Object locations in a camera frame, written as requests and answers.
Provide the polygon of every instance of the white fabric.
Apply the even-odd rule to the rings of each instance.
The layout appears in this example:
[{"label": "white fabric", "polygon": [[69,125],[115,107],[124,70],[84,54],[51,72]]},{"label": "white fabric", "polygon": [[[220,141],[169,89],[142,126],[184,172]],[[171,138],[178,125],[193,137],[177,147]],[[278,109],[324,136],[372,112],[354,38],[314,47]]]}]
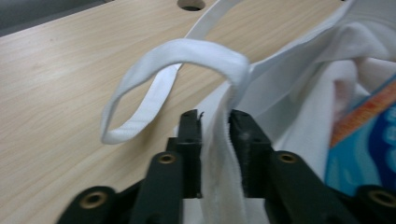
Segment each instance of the white fabric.
[{"label": "white fabric", "polygon": [[[187,37],[203,38],[214,23],[238,2],[219,0]],[[220,71],[231,82],[221,85],[197,106],[200,111],[205,111],[203,216],[199,215],[200,212],[193,212],[197,209],[195,201],[186,206],[185,222],[267,223],[263,212],[260,212],[262,200],[243,197],[240,171],[228,136],[230,110],[236,105],[236,109],[248,112],[273,141],[275,149],[299,154],[318,176],[323,177],[332,124],[353,104],[396,73],[396,63],[392,61],[396,56],[394,8],[394,0],[349,0],[312,32],[249,68],[246,67],[246,58],[203,41],[182,39],[171,46],[169,43],[160,46],[160,49],[149,52],[121,81],[104,111],[102,140],[116,144],[140,132],[163,104],[163,98],[152,96],[158,91],[166,98],[179,63],[198,63]],[[176,58],[175,50],[181,53]],[[222,55],[221,59],[232,58],[232,63],[238,63],[236,67],[239,70],[225,71],[229,66],[225,62],[208,64],[210,62],[205,59],[216,50]],[[163,62],[168,57],[172,60]],[[168,71],[157,77],[163,78],[158,83],[165,83],[166,90],[157,90],[160,88],[153,84],[148,101],[145,99],[133,118],[108,133],[109,121],[121,96],[164,67]],[[144,111],[142,117],[138,116],[140,110]]]}]

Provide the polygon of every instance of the white tote bag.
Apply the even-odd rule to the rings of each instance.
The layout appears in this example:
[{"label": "white tote bag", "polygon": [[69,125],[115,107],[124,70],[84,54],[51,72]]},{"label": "white tote bag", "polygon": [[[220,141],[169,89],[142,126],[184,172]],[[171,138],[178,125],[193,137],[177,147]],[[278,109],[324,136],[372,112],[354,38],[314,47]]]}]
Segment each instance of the white tote bag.
[{"label": "white tote bag", "polygon": [[[276,150],[299,154],[323,177],[332,125],[396,73],[394,0],[346,1],[309,34],[253,64],[217,44],[192,40],[204,38],[238,2],[219,0],[187,38],[165,43],[145,55],[127,72],[103,113],[102,141],[121,143],[155,118],[181,63],[206,66],[227,77],[197,106],[205,111],[205,197],[195,201],[201,206],[186,204],[185,223],[267,223],[262,200],[243,196],[239,166],[228,136],[231,109],[252,115]],[[134,115],[109,131],[108,124],[122,95],[157,72]]]}]

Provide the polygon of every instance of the table surface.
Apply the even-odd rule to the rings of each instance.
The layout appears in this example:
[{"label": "table surface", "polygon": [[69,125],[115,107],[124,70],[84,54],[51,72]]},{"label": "table surface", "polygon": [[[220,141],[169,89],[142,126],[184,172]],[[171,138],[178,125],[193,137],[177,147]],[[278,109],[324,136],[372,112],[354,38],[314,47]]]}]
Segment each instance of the table surface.
[{"label": "table surface", "polygon": [[[183,37],[213,4],[185,11],[176,0],[116,0],[0,38],[0,222],[54,223],[92,186],[123,190],[165,149],[178,117],[222,77],[179,71],[159,116],[135,139],[105,146],[101,113],[125,71],[145,52]],[[246,0],[207,39],[264,59],[342,5],[338,0]],[[125,96],[111,127],[127,120],[149,82]]]}]

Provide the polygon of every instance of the wood grain surface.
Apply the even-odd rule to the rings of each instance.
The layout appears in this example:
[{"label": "wood grain surface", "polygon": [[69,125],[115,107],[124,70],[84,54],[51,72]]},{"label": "wood grain surface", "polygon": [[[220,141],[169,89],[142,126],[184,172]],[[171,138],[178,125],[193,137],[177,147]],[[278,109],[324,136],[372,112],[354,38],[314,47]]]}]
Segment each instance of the wood grain surface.
[{"label": "wood grain surface", "polygon": [[[223,80],[186,65],[158,118],[135,139],[105,146],[101,113],[125,71],[145,52],[183,37],[213,4],[185,11],[176,0],[116,0],[0,38],[0,222],[54,223],[72,198],[100,185],[123,190],[165,149],[178,117]],[[319,24],[338,0],[246,0],[207,37],[264,59]],[[149,82],[120,103],[127,120]]]}]

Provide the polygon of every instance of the bag handle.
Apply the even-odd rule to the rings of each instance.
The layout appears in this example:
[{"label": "bag handle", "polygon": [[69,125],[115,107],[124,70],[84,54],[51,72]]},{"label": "bag handle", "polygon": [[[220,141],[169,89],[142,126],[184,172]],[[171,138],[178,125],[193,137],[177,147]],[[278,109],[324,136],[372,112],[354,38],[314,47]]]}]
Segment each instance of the bag handle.
[{"label": "bag handle", "polygon": [[125,123],[115,130],[108,130],[120,98],[124,94],[146,82],[159,71],[161,71],[157,75],[159,79],[163,79],[167,75],[172,76],[179,63],[193,63],[223,74],[231,82],[233,91],[231,95],[241,95],[238,92],[243,91],[248,84],[249,62],[244,55],[219,44],[206,41],[192,39],[169,41],[144,55],[121,80],[120,85],[103,111],[101,124],[103,143],[118,144],[127,141],[141,132],[152,121],[158,113],[156,98],[159,94],[162,94],[162,87],[158,86],[158,83],[153,84],[156,87],[155,89],[149,90],[150,95],[156,97],[145,99],[140,109]]}]

